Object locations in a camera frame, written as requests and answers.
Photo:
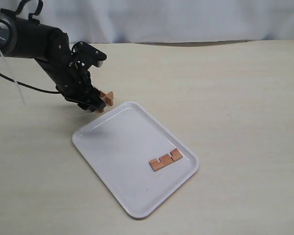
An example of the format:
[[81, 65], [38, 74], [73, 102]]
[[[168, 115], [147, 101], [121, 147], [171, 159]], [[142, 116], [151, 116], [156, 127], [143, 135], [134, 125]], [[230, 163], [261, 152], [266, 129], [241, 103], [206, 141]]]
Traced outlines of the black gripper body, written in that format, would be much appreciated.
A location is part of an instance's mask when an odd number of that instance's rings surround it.
[[90, 74], [81, 72], [74, 66], [61, 62], [48, 62], [35, 59], [56, 85], [56, 89], [68, 102], [76, 103], [80, 108], [86, 108], [88, 99], [98, 96], [99, 91], [91, 84]]

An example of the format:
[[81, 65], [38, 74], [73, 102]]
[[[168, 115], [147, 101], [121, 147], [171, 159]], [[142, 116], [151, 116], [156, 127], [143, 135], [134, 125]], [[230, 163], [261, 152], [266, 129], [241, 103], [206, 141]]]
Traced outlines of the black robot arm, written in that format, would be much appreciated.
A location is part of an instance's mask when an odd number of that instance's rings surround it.
[[70, 47], [67, 33], [57, 27], [1, 9], [0, 55], [35, 60], [55, 83], [56, 92], [83, 110], [103, 111], [106, 106], [88, 71], [101, 67], [106, 54], [86, 42]]

